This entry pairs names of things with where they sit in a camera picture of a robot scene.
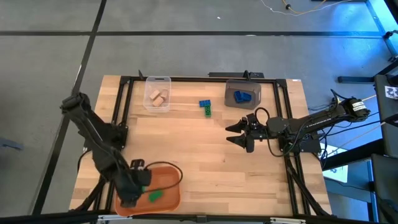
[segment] black bracket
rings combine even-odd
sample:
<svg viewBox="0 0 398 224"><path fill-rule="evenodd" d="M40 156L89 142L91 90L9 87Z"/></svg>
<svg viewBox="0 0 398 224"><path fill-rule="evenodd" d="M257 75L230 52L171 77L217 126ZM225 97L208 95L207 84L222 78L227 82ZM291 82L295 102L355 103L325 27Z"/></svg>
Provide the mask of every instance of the black bracket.
<svg viewBox="0 0 398 224"><path fill-rule="evenodd" d="M133 159L130 163L130 169L138 170L140 167L145 166L145 161L143 159Z"/></svg>
<svg viewBox="0 0 398 224"><path fill-rule="evenodd" d="M197 215L197 223L206 223L207 216L206 215Z"/></svg>
<svg viewBox="0 0 398 224"><path fill-rule="evenodd" d="M278 85L283 87L283 88L287 88L286 79L276 79L276 83L278 83Z"/></svg>
<svg viewBox="0 0 398 224"><path fill-rule="evenodd" d="M141 73L141 70L138 70L138 75L141 80L145 80L144 76Z"/></svg>
<svg viewBox="0 0 398 224"><path fill-rule="evenodd" d="M245 78L246 81L248 81L248 82L251 81L251 79L250 79L250 74L251 74L251 73L249 73L249 71L247 71L247 70L245 70L245 71L243 72L243 78Z"/></svg>

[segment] green block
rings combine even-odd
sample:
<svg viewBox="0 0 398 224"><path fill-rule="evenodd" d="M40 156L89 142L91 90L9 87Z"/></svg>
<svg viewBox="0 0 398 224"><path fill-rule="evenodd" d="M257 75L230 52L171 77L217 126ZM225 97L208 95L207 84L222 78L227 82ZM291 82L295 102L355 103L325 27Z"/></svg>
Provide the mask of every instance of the green block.
<svg viewBox="0 0 398 224"><path fill-rule="evenodd" d="M161 190L152 192L149 194L149 201L151 203L154 203L157 199L161 198L161 196L163 196L163 191L161 191Z"/></svg>
<svg viewBox="0 0 398 224"><path fill-rule="evenodd" d="M210 117L211 117L211 109L210 109L210 106L205 106L205 116L206 116L207 118L210 118Z"/></svg>

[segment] gray floor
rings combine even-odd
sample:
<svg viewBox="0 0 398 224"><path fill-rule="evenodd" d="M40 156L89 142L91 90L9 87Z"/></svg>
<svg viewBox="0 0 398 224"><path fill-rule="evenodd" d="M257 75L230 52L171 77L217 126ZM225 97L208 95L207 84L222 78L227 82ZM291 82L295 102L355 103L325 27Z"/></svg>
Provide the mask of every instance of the gray floor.
<svg viewBox="0 0 398 224"><path fill-rule="evenodd" d="M273 10L286 12L279 1L263 1ZM294 4L294 8L305 11L317 4L305 0ZM100 0L0 0L0 30L91 30L99 5ZM108 1L99 29L377 31L363 3L343 3L292 17L271 12L260 0ZM87 37L0 37L0 136L25 145L22 152L0 150L0 196L5 202L0 205L0 217L25 215L31 209L60 122L58 107L72 89L87 40ZM338 84L336 78L372 76L389 64L390 56L382 39L97 37L81 90L94 104L103 75L137 75L141 69L148 76L205 77L208 72L248 69L263 72L269 78L301 79L308 106L316 106L329 102L330 88L345 96L373 95L372 85ZM377 111L375 99L366 105ZM330 137L329 144L339 146L356 133ZM346 148L379 137L380 130ZM68 209L82 145L83 139L71 124L44 212ZM330 197L332 208L338 202L346 203Z"/></svg>

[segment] cable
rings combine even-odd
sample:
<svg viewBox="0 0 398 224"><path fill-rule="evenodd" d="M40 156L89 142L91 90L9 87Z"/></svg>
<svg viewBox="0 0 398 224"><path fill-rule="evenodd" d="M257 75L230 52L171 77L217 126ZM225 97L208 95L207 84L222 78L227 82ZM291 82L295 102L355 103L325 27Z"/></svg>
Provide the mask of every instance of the cable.
<svg viewBox="0 0 398 224"><path fill-rule="evenodd" d="M260 123L260 121L259 121L259 119L258 119L258 117L257 117L257 112L258 112L259 110L265 111L266 114L267 114L267 117L268 117L268 119L269 119L270 116L269 116L269 112L267 111L267 109L265 109L265 108L263 108L263 107L258 107L258 108L254 111L254 116L256 117L258 123ZM267 144L268 144L269 152L270 152L273 156L275 156L275 157L284 157L284 156L286 156L286 155L289 155L289 153L291 152L291 150L294 148L294 145L295 145L296 142L297 142L297 138L298 138L298 136L299 136L299 134L300 134L300 132L301 132L301 129L303 128L303 126L304 126L304 124L305 124L306 122L304 122L304 123L301 125L300 129L298 130L298 132L297 132L297 134L296 134L295 141L294 141L294 143L292 144L292 146L290 147L290 149L287 150L287 151L285 151L285 148L286 148L286 146L287 146L287 144L286 144L286 145L284 146L284 148L283 148L283 151L284 151L285 153L283 153L283 154L281 154L281 155L277 155L277 154L275 154L274 152L272 152L271 145L270 145L270 143L269 143L268 132L267 132L267 129L266 129L266 130L265 130L265 133L266 133L266 138L267 138Z"/></svg>
<svg viewBox="0 0 398 224"><path fill-rule="evenodd" d="M373 116L373 115L378 114L378 113L379 113L379 112L375 112L375 113L373 113L373 114L370 114L368 117ZM347 126L345 126L345 127L337 126L337 125L335 125L335 127L337 127L337 128L348 128L348 127L350 127L352 124L353 124L353 123L350 122L349 125L347 125Z"/></svg>
<svg viewBox="0 0 398 224"><path fill-rule="evenodd" d="M322 132L325 134L323 137L325 138L325 148L324 148L324 150L323 150L323 153L322 153L322 155L321 155L321 158L319 159L319 161L321 161L323 158L325 158L325 161L324 161L324 163L323 164L321 164L322 165L322 169L326 166L326 158L328 157L328 151L327 151L327 147L328 147L328 139L327 139L327 136L328 136L328 133L333 129L333 127L334 127L334 125L332 125L331 126L331 128L329 129L329 131L327 132L327 133L325 133L325 131L322 129Z"/></svg>
<svg viewBox="0 0 398 224"><path fill-rule="evenodd" d="M314 10L314 9L318 8L319 6L321 6L323 3L325 3L325 1L326 1L326 0L323 0L321 3L319 3L319 4L316 5L314 8L312 8L312 10ZM309 12L309 11L306 11L306 12L297 12L297 11L293 10L293 9L292 9L292 6L290 6L290 4L287 4L285 0L282 0L282 2L285 4L285 6L286 6L289 10L291 10L292 12L294 12L294 13L296 13L296 14L304 14L304 13Z"/></svg>
<svg viewBox="0 0 398 224"><path fill-rule="evenodd" d="M325 131L322 129L322 131L325 135L322 138L320 138L319 141L326 138L329 135L330 131L333 129L333 127L335 127L335 125L332 125L327 133L325 133Z"/></svg>
<svg viewBox="0 0 398 224"><path fill-rule="evenodd" d="M349 125L347 125L347 126L345 126L345 127L343 127L343 126L338 126L338 125L335 125L335 127L337 127L337 128L348 128L348 127L350 127L352 124L353 124L353 123L350 122Z"/></svg>
<svg viewBox="0 0 398 224"><path fill-rule="evenodd" d="M373 116L373 115L378 114L378 113L379 113L379 112L375 112L375 113L373 113L373 114L370 114L368 117Z"/></svg>
<svg viewBox="0 0 398 224"><path fill-rule="evenodd" d="M90 192L90 194L87 196L87 198L81 203L81 205L73 210L75 211L87 211L95 198L97 197L98 194L102 192L102 189L105 185L106 181L105 179L101 176L99 177L99 181L97 185L94 187L94 189Z"/></svg>
<svg viewBox="0 0 398 224"><path fill-rule="evenodd" d="M338 97L340 97L340 98L342 98L342 99L344 99L344 100L347 100L347 99L348 99L347 97L343 97L343 96L341 96L340 94L336 93L335 90L331 90L331 92L332 92L334 95L336 95L336 96L338 96Z"/></svg>
<svg viewBox="0 0 398 224"><path fill-rule="evenodd" d="M362 99L362 101L366 101L366 100L371 99L371 98L373 98L373 97L375 97L375 96L376 96L376 95L369 96L369 97L367 97L367 98L365 98L365 99Z"/></svg>
<svg viewBox="0 0 398 224"><path fill-rule="evenodd" d="M267 109L265 109L265 108L263 108L263 107L258 107L258 108L254 111L254 116L256 117L256 119L257 119L257 121L258 121L259 123L260 123L260 121L259 121L259 119L258 119L258 117L257 117L257 112L258 112L259 110L265 111L266 114L267 114L268 119L270 118L269 112L267 111Z"/></svg>
<svg viewBox="0 0 398 224"><path fill-rule="evenodd" d="M320 8L320 9L310 10L310 11L307 11L307 12L304 12L304 13L301 13L301 14L292 14L292 13L284 13L284 12L280 12L280 11L275 11L275 10L273 10L271 7L267 6L267 5L264 3L263 0L261 0L262 4L263 4L265 7L267 7L269 10L271 10L271 12L274 12L274 13L281 13L281 14L286 15L286 16L287 16L287 15L289 15L289 16L301 16L301 15L307 14L307 13L309 13L309 12L321 11L322 9L326 9L326 8L331 7L331 6L334 6L334 5L336 5L336 4L340 4L340 3L342 3L342 2L349 2L349 1L352 1L352 0L344 0L344 1L336 2L336 3L333 3L333 4L327 5L327 6L323 6L323 7Z"/></svg>
<svg viewBox="0 0 398 224"><path fill-rule="evenodd" d="M375 130L375 129L378 128L378 127L381 127L381 126L384 125L385 123L386 123L386 122L382 122L382 123L380 123L379 125L377 125L376 127L370 129L369 131L366 131L365 133L360 134L359 136L356 136L355 138L353 138L353 139L349 140L348 142L342 144L341 146L337 147L337 149L331 151L330 154L333 154L334 152L336 152L337 150L341 149L341 148L342 148L343 146L345 146L346 144L348 144L348 143L354 141L355 139L364 136L365 134L367 134L367 133L369 133L369 132Z"/></svg>
<svg viewBox="0 0 398 224"><path fill-rule="evenodd" d="M308 108L308 110L310 111L318 111L318 110L324 110L326 108L329 108L330 105L318 105L318 106L314 106L313 108Z"/></svg>
<svg viewBox="0 0 398 224"><path fill-rule="evenodd" d="M352 188L355 188L355 189L365 190L365 191L370 192L370 190L362 189L362 188L360 188L360 187L354 187L354 186L351 186L351 185L342 184L342 183L340 183L340 182L337 181L337 180L333 180L333 179L330 179L330 178L327 178L327 179L330 180L330 181L336 182L337 184L340 184L340 185L343 186L343 187L352 187Z"/></svg>
<svg viewBox="0 0 398 224"><path fill-rule="evenodd" d="M158 188L158 189L146 190L146 191L144 191L143 193L155 192L155 191L157 191L157 190L167 190L167 189L170 189L170 188L172 188L172 187L175 187L175 186L177 186L179 183L181 183L182 177L183 177L183 172L182 172L181 168L179 168L177 165L172 164L171 162L158 161L158 162L152 162L152 163L146 165L146 166L144 167L144 169L148 169L148 167L150 167L150 166L152 166L152 165L155 165L155 164L168 164L168 165L170 165L170 166L175 167L175 168L180 172L180 174L181 174L180 180L178 180L178 182L176 182L175 184L170 185L170 186L168 186L168 187L161 187L161 188Z"/></svg>
<svg viewBox="0 0 398 224"><path fill-rule="evenodd" d="M373 121L373 122L370 122L370 123L368 123L368 124L360 125L360 126L353 127L353 128L344 129L344 130L338 131L338 132L336 132L336 133L331 133L331 134L329 134L328 136L334 136L335 134L343 133L343 132L345 132L345 131L349 131L349 130L356 129L356 128L362 128L362 127L365 127L365 126L368 126L368 125L371 125L371 124L374 124L374 123L379 123L379 122L380 122L380 121Z"/></svg>
<svg viewBox="0 0 398 224"><path fill-rule="evenodd" d="M79 173L79 170L80 170L80 162L81 162L81 159L88 153L88 152L91 152L91 150L86 150L85 152L83 152L83 154L79 157L79 160L78 160L78 162L77 162L77 172Z"/></svg>

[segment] blue block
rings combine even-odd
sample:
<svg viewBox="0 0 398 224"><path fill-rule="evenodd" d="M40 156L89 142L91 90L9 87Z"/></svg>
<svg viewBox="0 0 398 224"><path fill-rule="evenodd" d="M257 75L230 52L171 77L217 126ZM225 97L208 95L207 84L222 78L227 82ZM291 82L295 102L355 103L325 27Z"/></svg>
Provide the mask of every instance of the blue block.
<svg viewBox="0 0 398 224"><path fill-rule="evenodd" d="M242 103L243 99L242 99L242 95L240 91L235 91L234 92L234 97L235 97L235 102L237 103Z"/></svg>
<svg viewBox="0 0 398 224"><path fill-rule="evenodd" d="M244 101L251 101L251 95L249 93L241 93L241 96Z"/></svg>
<svg viewBox="0 0 398 224"><path fill-rule="evenodd" d="M210 106L210 105L211 105L210 100L201 100L201 101L199 101L199 106L200 107Z"/></svg>

